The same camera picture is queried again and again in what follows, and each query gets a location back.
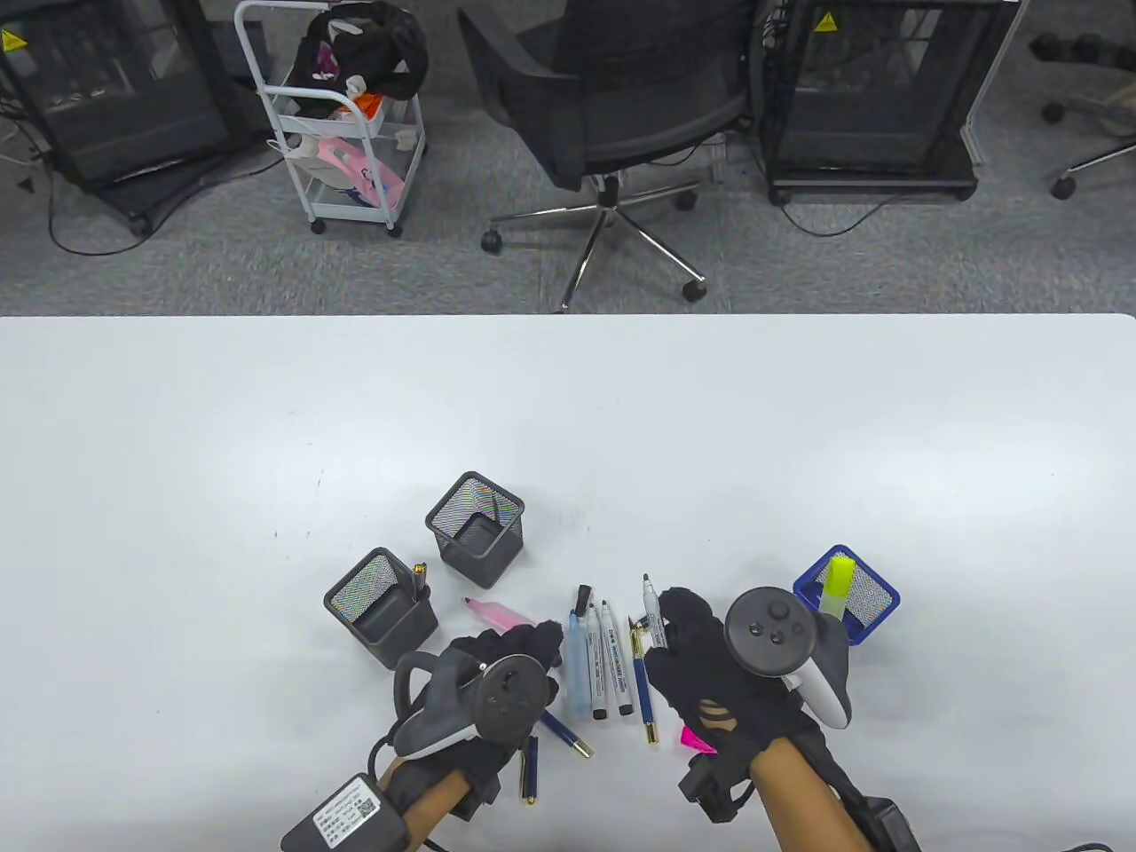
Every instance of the chair leg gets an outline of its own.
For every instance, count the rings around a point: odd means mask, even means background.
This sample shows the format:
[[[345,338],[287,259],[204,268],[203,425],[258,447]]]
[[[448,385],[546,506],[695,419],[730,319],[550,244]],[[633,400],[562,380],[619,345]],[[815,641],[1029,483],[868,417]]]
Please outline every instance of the chair leg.
[[[573,270],[571,279],[568,282],[568,289],[565,290],[565,298],[560,300],[560,310],[558,310],[557,314],[568,312],[568,307],[571,304],[571,298],[576,295],[576,287],[579,286],[580,278],[584,277],[584,270],[587,269],[587,265],[592,260],[592,253],[595,251],[595,242],[600,239],[600,232],[603,231],[603,226],[608,223],[609,216],[611,216],[611,210],[600,208],[600,212],[595,217],[595,222],[592,224],[592,231],[587,235],[587,243],[584,245],[584,251],[580,252],[579,260],[576,261],[576,269]]]
[[[620,198],[619,203],[616,204],[616,207],[644,204],[648,201],[658,201],[659,199],[670,198],[671,195],[680,195],[684,192],[695,192],[698,189],[699,182],[690,181],[688,183],[678,184],[676,186],[665,186],[661,190],[648,190],[646,192],[637,192],[634,195]]]
[[[669,260],[671,264],[674,264],[675,266],[677,266],[684,273],[686,273],[687,275],[690,275],[691,276],[691,282],[696,282],[696,284],[694,286],[694,290],[699,290],[699,289],[704,290],[705,289],[707,276],[704,276],[702,273],[700,273],[693,266],[691,266],[685,260],[683,260],[682,257],[679,257],[677,252],[675,252],[674,250],[671,250],[670,247],[668,247],[665,242],[662,242],[662,240],[660,240],[654,234],[652,234],[650,231],[648,231],[642,225],[640,225],[637,222],[635,222],[634,219],[632,219],[623,210],[620,210],[620,209],[617,208],[613,212],[615,212],[616,218],[619,222],[621,222],[624,225],[626,225],[628,228],[630,228],[633,233],[638,234],[638,236],[648,245],[650,245],[652,249],[654,249],[655,251],[658,251],[660,254],[662,254],[665,258],[667,258],[667,260]]]
[[[1067,168],[1061,177],[1069,177],[1069,175],[1076,174],[1077,172],[1084,172],[1086,168],[1092,168],[1093,166],[1099,166],[1102,162],[1108,162],[1109,160],[1114,160],[1117,157],[1124,157],[1136,151],[1136,142],[1129,141],[1122,144],[1120,148],[1116,148],[1108,153],[1102,153],[1100,157],[1094,157],[1091,160],[1085,160],[1084,162],[1078,162],[1074,166]]]
[[[598,204],[575,204],[573,207],[552,207],[548,210],[533,210],[531,212],[494,216],[490,219],[490,228],[495,228],[498,225],[512,225],[513,223],[532,222],[533,219],[557,219],[596,209],[599,209]]]

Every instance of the pink bag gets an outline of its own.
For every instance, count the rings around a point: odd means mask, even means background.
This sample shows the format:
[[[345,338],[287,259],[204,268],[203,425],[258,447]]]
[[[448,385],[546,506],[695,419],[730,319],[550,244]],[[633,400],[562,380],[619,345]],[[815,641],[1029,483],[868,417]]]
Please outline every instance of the pink bag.
[[[351,143],[333,136],[319,141],[319,159],[346,175],[364,201],[377,210],[383,209],[383,203],[378,199],[378,190],[375,189],[375,181],[370,174],[367,154]],[[402,178],[384,165],[378,157],[375,158],[375,162],[378,164],[378,178],[386,193],[386,206],[393,210],[402,197]]]

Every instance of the label sticker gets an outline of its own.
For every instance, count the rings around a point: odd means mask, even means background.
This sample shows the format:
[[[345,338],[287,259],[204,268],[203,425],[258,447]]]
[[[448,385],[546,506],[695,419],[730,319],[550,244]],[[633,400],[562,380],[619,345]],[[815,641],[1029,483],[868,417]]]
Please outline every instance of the label sticker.
[[[840,27],[836,26],[836,18],[833,17],[830,11],[825,12],[825,17],[820,19],[817,24],[817,28],[813,30],[815,33],[836,33],[840,32]]]
[[[343,843],[364,822],[378,813],[376,796],[362,778],[356,778],[332,801],[316,811],[312,821],[328,849]]]
[[[7,30],[0,30],[3,34],[3,52],[10,53],[14,50],[23,50],[27,47],[27,42],[20,39],[15,33],[9,33]]]

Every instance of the metal mesh pencil cup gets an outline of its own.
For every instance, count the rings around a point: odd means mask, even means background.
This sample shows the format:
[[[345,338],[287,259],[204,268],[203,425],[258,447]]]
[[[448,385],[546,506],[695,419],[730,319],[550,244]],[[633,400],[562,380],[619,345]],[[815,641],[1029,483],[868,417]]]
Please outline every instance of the metal mesh pencil cup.
[[[324,595],[324,605],[386,668],[437,628],[429,586],[386,548],[375,548]]]
[[[793,584],[793,593],[811,609],[820,610],[820,594],[828,579],[828,562],[833,557],[849,557],[855,562],[852,590],[849,592],[847,608],[844,610],[844,627],[849,633],[849,644],[859,645],[870,636],[884,620],[900,605],[900,593],[867,562],[843,544],[837,544]]]
[[[442,561],[490,588],[524,546],[525,504],[481,474],[462,474],[426,516]]]

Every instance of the white rolling cart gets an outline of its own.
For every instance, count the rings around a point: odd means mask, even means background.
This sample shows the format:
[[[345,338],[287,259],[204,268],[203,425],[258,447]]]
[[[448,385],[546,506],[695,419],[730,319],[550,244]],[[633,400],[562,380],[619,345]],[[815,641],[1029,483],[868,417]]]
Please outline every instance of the white rolling cart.
[[[308,216],[308,223],[314,234],[321,234],[326,229],[325,219],[349,219],[352,222],[376,222],[386,226],[386,233],[391,236],[400,236],[402,226],[399,225],[410,194],[411,184],[418,172],[418,164],[426,151],[426,128],[423,126],[423,111],[418,103],[418,95],[410,99],[407,112],[414,118],[414,124],[403,124],[404,117],[399,122],[393,120],[395,106],[401,105],[391,98],[383,98],[382,106],[374,118],[367,118],[362,110],[356,106],[346,95],[339,92],[329,92],[323,89],[300,89],[295,86],[270,85],[265,81],[265,76],[257,62],[257,57],[252,52],[252,44],[244,30],[244,16],[253,7],[269,9],[310,9],[312,11],[327,11],[335,6],[333,2],[318,2],[317,0],[241,0],[233,14],[233,23],[236,25],[236,35],[244,50],[244,57],[249,62],[249,70],[257,84],[257,93],[265,105],[268,120],[276,133],[276,142],[281,151],[287,151],[287,134],[303,134],[318,136],[321,139],[339,137],[343,140],[358,140],[366,154],[369,174],[379,175],[379,161],[387,168],[396,173],[403,181],[402,192],[392,206],[387,202],[387,192],[382,181],[375,181],[378,191],[379,206],[367,207],[351,200],[339,190],[334,190],[323,181],[309,175],[301,175],[296,165],[284,158],[284,166],[292,177],[296,194],[300,197],[300,204]],[[316,119],[281,112],[277,102],[281,98],[312,98],[318,100],[333,101],[336,106],[346,108],[354,120],[340,120],[334,118]],[[394,134],[400,131],[416,131],[416,143],[414,152],[398,151],[395,148]],[[382,151],[383,157],[376,156],[376,148]]]

